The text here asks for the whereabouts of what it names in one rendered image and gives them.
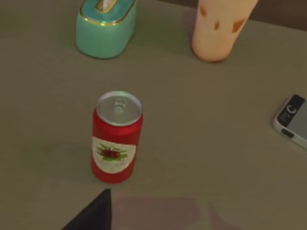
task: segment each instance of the teal ceramic box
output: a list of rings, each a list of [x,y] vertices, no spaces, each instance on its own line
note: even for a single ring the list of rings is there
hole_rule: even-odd
[[[100,12],[98,0],[86,0],[76,23],[76,45],[94,58],[113,58],[127,46],[135,25],[136,0],[118,0],[109,12]]]

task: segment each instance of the white label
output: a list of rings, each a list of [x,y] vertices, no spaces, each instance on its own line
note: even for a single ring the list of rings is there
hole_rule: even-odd
[[[136,153],[135,145],[123,145],[106,140],[92,138],[94,162],[106,173],[119,173],[132,162]]]

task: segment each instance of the silver can top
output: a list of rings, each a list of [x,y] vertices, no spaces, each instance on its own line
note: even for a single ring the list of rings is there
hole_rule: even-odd
[[[97,102],[98,116],[113,126],[128,126],[142,115],[142,105],[132,94],[124,91],[111,91],[103,94]]]

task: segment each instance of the mobile phone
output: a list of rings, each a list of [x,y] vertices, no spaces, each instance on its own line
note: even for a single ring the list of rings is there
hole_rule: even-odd
[[[307,149],[307,101],[305,98],[297,94],[288,98],[274,118],[273,127]]]

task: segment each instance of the orange spot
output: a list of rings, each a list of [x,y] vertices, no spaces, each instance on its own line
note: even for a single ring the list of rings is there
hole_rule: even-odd
[[[233,28],[232,28],[232,32],[238,32],[238,30],[241,28],[241,26],[243,25],[243,23],[245,22],[245,19],[242,19],[240,21],[234,22]]]
[[[215,29],[215,30],[218,30],[219,28],[220,28],[220,22],[217,21],[217,22],[215,23],[214,29]]]
[[[200,6],[200,12],[201,12],[201,15],[206,17],[207,16],[207,11],[206,11],[206,8],[204,8],[203,6]]]

